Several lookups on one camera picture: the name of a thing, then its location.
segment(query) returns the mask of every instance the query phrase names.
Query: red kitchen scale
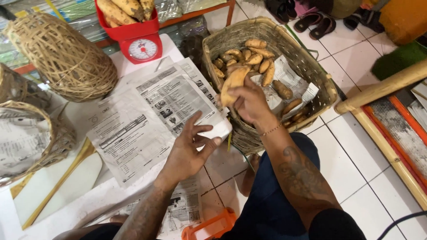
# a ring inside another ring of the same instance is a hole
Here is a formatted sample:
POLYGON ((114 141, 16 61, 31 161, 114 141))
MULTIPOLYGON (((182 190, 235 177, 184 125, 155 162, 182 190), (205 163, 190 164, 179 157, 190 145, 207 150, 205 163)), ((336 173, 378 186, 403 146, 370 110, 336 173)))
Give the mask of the red kitchen scale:
POLYGON ((95 0, 99 24, 111 39, 119 42, 123 55, 133 64, 144 63, 162 56, 163 47, 159 36, 157 11, 153 10, 152 19, 142 23, 133 23, 114 28, 108 27, 103 12, 95 0))

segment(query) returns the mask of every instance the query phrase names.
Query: scale dial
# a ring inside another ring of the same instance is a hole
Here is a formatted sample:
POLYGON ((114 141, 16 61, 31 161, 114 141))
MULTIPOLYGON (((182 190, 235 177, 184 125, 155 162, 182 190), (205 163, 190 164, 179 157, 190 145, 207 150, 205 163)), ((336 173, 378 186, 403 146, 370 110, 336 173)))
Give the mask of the scale dial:
POLYGON ((157 52, 157 45, 148 39, 137 39, 129 46, 129 55, 136 60, 144 60, 153 57, 157 52))

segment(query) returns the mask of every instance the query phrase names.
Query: wicker basket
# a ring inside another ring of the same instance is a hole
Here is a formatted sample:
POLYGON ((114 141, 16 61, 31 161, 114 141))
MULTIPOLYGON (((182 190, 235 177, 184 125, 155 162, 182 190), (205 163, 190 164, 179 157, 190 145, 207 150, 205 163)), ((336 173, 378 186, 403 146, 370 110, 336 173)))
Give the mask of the wicker basket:
POLYGON ((40 109, 50 105, 51 95, 32 82, 0 63, 0 103, 13 100, 26 102, 40 109))
POLYGON ((118 81, 117 69, 102 49, 50 14, 35 12, 9 21, 4 34, 67 100, 100 98, 118 81))
MULTIPOLYGON (((330 75, 327 76, 315 59, 282 26, 266 17, 235 23, 203 40, 203 63, 215 86, 218 86, 220 82, 214 73, 212 61, 228 49, 244 48, 248 38, 267 41, 267 49, 274 52, 276 58, 284 55, 291 68, 300 77, 319 88, 317 96, 309 103, 312 110, 307 115, 307 120, 288 128, 289 132, 299 131, 310 126, 336 101, 337 93, 330 75)), ((233 125, 232 143, 247 155, 263 150, 264 147, 257 130, 244 123, 234 109, 230 108, 230 114, 233 125)))
POLYGON ((66 158, 68 152, 75 145, 75 132, 69 126, 64 125, 57 119, 52 119, 49 115, 25 102, 7 101, 0 104, 0 108, 12 108, 17 110, 23 110, 25 115, 30 118, 45 119, 49 126, 50 142, 41 154, 41 158, 35 162, 29 169, 19 174, 8 174, 0 176, 0 187, 8 185, 31 172, 35 172, 43 167, 50 166, 54 163, 61 161, 66 158))

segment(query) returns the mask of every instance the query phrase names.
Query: white tile floor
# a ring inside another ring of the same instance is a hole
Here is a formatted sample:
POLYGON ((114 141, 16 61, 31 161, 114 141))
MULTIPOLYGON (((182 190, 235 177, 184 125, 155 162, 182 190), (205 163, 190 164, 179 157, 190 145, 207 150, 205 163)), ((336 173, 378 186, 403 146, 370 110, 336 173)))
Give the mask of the white tile floor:
MULTIPOLYGON (((263 6, 263 1, 259 0, 237 0, 234 14, 233 23, 257 16, 272 18, 263 6)), ((205 16, 211 32, 224 27, 226 10, 220 9, 205 16)), ((289 22, 289 26, 292 28, 296 21, 289 22)), ((350 31, 341 20, 337 21, 334 32, 319 41, 310 39, 308 30, 296 34, 308 49, 319 52, 320 65, 332 75, 346 97, 375 84, 378 80, 370 73, 370 68, 377 58, 396 48, 385 33, 377 34, 361 25, 350 31)), ((350 113, 340 116, 331 108, 302 132, 316 144, 321 173, 343 209, 354 218, 367 239, 378 238, 394 220, 421 210, 372 139, 350 113)), ((205 192, 202 203, 206 219, 215 216, 223 207, 232 207, 239 213, 247 199, 238 191, 246 163, 243 163, 238 152, 233 150, 226 153, 225 148, 223 146, 222 153, 217 152, 202 169, 205 192)), ((385 239, 425 240, 427 218, 402 222, 385 239)))

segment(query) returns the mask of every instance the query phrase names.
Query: gold chain bracelet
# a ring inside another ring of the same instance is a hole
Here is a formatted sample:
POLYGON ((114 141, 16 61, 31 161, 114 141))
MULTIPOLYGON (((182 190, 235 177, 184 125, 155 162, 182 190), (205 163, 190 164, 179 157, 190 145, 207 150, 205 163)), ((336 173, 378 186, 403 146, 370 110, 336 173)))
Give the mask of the gold chain bracelet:
POLYGON ((261 136, 261 137, 263 137, 263 136, 265 136, 265 135, 267 135, 267 134, 271 133, 272 131, 274 131, 274 130, 276 130, 276 129, 280 128, 281 126, 282 126, 282 124, 280 123, 280 124, 279 124, 279 126, 277 126, 277 127, 273 128, 273 129, 271 129, 271 130, 270 130, 270 131, 268 131, 268 132, 265 132, 265 133, 263 133, 263 134, 260 134, 260 136, 261 136))

